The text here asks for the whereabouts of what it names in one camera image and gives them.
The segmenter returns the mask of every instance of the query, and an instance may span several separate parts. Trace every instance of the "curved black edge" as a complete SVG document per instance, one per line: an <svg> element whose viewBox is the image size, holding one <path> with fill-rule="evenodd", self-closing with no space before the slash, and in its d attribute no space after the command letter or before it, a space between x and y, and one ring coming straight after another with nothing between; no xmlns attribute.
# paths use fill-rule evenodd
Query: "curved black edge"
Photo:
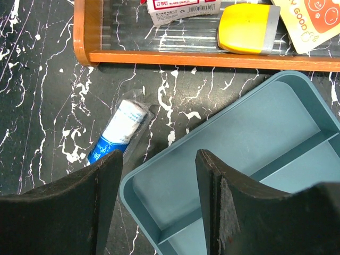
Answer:
<svg viewBox="0 0 340 255"><path fill-rule="evenodd" d="M104 254L122 169L115 150L55 182L0 197L0 253Z"/></svg>
<svg viewBox="0 0 340 255"><path fill-rule="evenodd" d="M208 150L199 150L195 162L208 254L340 252L339 183L287 194Z"/></svg>

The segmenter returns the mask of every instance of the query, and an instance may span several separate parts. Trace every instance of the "smiley face drawing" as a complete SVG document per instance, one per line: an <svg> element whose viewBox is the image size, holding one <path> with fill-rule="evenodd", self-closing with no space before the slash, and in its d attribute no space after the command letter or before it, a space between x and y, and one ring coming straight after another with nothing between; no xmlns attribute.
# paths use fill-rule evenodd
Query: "smiley face drawing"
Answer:
<svg viewBox="0 0 340 255"><path fill-rule="evenodd" d="M308 1L309 9L314 12L320 11L322 8L324 8L325 4L326 4L326 0L309 0Z"/></svg>
<svg viewBox="0 0 340 255"><path fill-rule="evenodd" d="M339 11L337 8L329 8L325 14L325 23L329 26L333 25L339 19Z"/></svg>

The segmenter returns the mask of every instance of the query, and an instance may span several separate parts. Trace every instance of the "tray divider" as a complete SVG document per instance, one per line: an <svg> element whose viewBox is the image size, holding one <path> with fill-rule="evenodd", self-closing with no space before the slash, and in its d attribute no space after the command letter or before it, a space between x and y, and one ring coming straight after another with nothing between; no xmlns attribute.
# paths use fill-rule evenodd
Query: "tray divider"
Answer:
<svg viewBox="0 0 340 255"><path fill-rule="evenodd" d="M161 230L136 194L133 188L133 178L125 183L124 198L126 199L126 203L130 206L130 210L136 212L134 215L140 221L140 223L137 221L137 224L140 225L144 232L146 232L148 239L151 239L150 242L157 244Z"/></svg>
<svg viewBox="0 0 340 255"><path fill-rule="evenodd" d="M175 251L175 249L172 247L172 245L169 242L164 242L162 244L159 244L158 247L163 254L178 255L178 253Z"/></svg>
<svg viewBox="0 0 340 255"><path fill-rule="evenodd" d="M202 218L201 207L199 207L196 210L192 211L191 213L185 215L180 220L175 222L173 225L162 230L161 233L160 233L160 236L159 236L158 245L161 245L164 242L168 241L174 235L183 231L186 227L188 227L189 225L198 221L200 218Z"/></svg>
<svg viewBox="0 0 340 255"><path fill-rule="evenodd" d="M338 132L329 130L319 131L315 135L300 143L298 146L294 147L265 167L253 173L250 177L256 181L261 181L265 177L268 177L269 175L275 173L276 171L279 171L286 165L289 165L291 162L306 154L308 151L315 148L316 146L329 141L333 137L336 137L338 134Z"/></svg>
<svg viewBox="0 0 340 255"><path fill-rule="evenodd" d="M335 153L337 153L337 155L340 158L340 135L335 137L334 139L331 139L329 141L329 144L332 146L332 148L334 149Z"/></svg>

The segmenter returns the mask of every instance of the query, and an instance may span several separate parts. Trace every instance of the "wooden tray edge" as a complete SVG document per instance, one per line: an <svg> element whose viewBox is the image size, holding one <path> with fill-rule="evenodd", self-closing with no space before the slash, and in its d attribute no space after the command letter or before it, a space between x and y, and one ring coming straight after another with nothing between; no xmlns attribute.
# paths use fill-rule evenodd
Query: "wooden tray edge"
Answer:
<svg viewBox="0 0 340 255"><path fill-rule="evenodd" d="M340 72L340 59L304 56L258 56L236 54L197 54L132 52L122 50L95 50L89 54L92 62L139 63L165 65L192 65L258 68L272 70L297 70Z"/></svg>
<svg viewBox="0 0 340 255"><path fill-rule="evenodd" d="M101 23L103 0L74 0L73 48L75 56L84 66L96 66L89 53L101 49Z"/></svg>

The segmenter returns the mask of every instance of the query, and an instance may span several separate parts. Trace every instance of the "white label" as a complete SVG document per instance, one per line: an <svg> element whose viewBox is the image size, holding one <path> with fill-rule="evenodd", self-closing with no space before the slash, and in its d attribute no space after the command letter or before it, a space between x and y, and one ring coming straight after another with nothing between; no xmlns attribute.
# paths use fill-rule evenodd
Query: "white label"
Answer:
<svg viewBox="0 0 340 255"><path fill-rule="evenodd" d="M138 105L123 100L102 136L112 143L128 144L145 115Z"/></svg>

